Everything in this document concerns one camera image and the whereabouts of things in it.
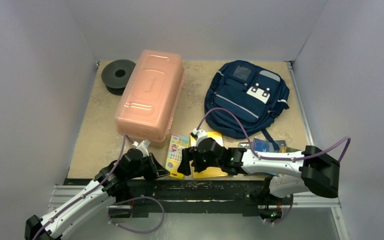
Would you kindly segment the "colourful crayon box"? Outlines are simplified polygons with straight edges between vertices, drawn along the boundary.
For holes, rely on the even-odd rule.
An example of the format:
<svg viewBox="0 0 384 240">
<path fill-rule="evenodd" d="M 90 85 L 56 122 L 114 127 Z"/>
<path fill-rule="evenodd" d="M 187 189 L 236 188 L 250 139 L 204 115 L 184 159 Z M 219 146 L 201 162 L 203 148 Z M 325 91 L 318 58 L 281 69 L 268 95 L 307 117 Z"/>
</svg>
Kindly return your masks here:
<svg viewBox="0 0 384 240">
<path fill-rule="evenodd" d="M 184 175 L 177 171 L 182 161 L 182 150 L 189 147 L 189 136 L 172 133 L 168 144 L 165 168 L 169 176 L 176 179 L 183 179 Z"/>
</svg>

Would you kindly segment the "navy blue student backpack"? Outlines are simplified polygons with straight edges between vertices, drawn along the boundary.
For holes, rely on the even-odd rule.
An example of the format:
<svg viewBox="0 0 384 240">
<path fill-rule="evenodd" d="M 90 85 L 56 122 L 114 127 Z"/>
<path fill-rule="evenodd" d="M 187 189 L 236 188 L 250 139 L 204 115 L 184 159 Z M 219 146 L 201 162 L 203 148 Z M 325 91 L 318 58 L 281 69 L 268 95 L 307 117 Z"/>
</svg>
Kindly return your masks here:
<svg viewBox="0 0 384 240">
<path fill-rule="evenodd" d="M 204 99 L 206 123 L 222 135 L 244 139 L 262 133 L 289 108 L 290 89 L 282 77 L 244 60 L 224 64 L 214 75 Z"/>
</svg>

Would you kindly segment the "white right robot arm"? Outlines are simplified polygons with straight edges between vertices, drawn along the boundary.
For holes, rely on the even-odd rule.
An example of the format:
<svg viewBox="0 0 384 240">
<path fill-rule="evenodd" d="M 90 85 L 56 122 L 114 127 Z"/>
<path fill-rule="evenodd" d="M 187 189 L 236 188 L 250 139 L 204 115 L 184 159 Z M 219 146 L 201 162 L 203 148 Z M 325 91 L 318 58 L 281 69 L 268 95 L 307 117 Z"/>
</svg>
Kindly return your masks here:
<svg viewBox="0 0 384 240">
<path fill-rule="evenodd" d="M 268 204 L 302 192 L 331 199 L 339 194 L 340 162 L 316 146 L 287 153 L 253 152 L 240 147 L 225 148 L 208 137 L 197 146 L 183 149 L 181 154 L 177 172 L 185 176 L 207 168 L 219 168 L 233 176 L 273 174 L 260 191 Z"/>
</svg>

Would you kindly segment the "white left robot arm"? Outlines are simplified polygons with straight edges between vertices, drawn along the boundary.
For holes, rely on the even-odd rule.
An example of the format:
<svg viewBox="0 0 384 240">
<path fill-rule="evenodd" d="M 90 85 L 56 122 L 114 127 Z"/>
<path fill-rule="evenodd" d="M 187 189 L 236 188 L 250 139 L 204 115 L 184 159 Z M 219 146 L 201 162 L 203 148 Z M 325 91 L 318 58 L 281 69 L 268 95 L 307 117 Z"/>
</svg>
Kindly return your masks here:
<svg viewBox="0 0 384 240">
<path fill-rule="evenodd" d="M 152 153 L 131 148 L 112 161 L 74 197 L 43 216 L 33 215 L 25 223 L 26 240 L 65 240 L 86 220 L 113 204 L 129 199 L 128 182 L 134 178 L 156 180 L 168 176 Z"/>
</svg>

